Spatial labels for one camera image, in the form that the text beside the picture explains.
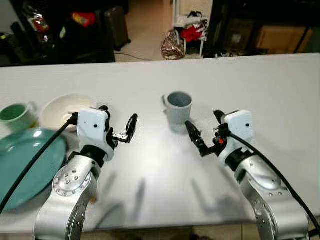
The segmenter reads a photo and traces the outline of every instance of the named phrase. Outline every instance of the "mug handle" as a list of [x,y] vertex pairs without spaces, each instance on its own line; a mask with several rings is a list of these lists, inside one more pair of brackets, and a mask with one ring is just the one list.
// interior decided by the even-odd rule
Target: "mug handle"
[[37,112],[37,105],[34,101],[28,102],[27,108],[30,109],[34,114]]
[[166,97],[167,96],[165,94],[161,96],[161,103],[162,103],[161,105],[162,105],[162,110],[164,113],[166,113],[167,109],[168,109],[168,106],[166,104]]

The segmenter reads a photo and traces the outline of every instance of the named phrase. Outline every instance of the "white bowl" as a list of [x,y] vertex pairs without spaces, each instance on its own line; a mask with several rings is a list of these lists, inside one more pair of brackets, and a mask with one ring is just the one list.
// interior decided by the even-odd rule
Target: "white bowl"
[[[41,111],[39,122],[41,127],[51,130],[59,130],[71,117],[70,113],[79,112],[85,108],[96,108],[97,101],[87,95],[68,94],[60,96],[49,102]],[[77,127],[67,127],[70,132],[76,131]]]

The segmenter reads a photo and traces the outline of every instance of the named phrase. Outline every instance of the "white table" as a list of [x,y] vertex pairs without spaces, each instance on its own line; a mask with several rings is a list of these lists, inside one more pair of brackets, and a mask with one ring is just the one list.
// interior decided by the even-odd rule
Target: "white table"
[[[320,215],[320,54],[8,67],[0,68],[0,81],[0,108],[28,101],[42,108],[60,95],[82,93],[109,106],[115,132],[139,115],[132,142],[119,144],[102,169],[85,231],[98,222],[99,228],[255,222],[233,173],[169,129],[160,98],[174,90],[192,95],[191,118],[208,145],[214,109],[252,111],[254,145]],[[45,197],[4,213],[0,233],[31,232]]]

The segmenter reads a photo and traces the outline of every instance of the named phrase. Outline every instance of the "cloth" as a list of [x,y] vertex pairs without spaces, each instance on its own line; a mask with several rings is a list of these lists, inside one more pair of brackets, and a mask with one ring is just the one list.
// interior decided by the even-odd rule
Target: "cloth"
[[87,28],[92,26],[96,23],[96,15],[92,12],[73,12],[72,19],[82,25],[83,27]]
[[195,26],[189,27],[188,29],[184,29],[181,32],[181,37],[186,40],[187,43],[198,40],[202,36],[202,32],[200,30],[202,27],[196,28]]

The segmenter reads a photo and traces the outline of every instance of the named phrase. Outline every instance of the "red object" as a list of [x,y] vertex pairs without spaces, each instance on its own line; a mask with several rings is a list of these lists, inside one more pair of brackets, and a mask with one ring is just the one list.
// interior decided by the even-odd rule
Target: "red object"
[[219,143],[220,143],[221,145],[224,144],[224,142],[225,142],[225,141],[224,141],[223,139],[221,139],[221,138],[219,138],[218,141],[219,141]]
[[196,41],[202,35],[202,32],[197,32],[198,29],[200,29],[200,28],[195,28],[194,26],[189,27],[188,29],[184,29],[181,32],[181,37],[184,38],[187,43],[190,43],[192,41]]
[[72,19],[85,28],[96,23],[96,15],[92,12],[73,12]]
[[32,19],[34,28],[40,33],[46,33],[49,30],[49,25],[43,17]]

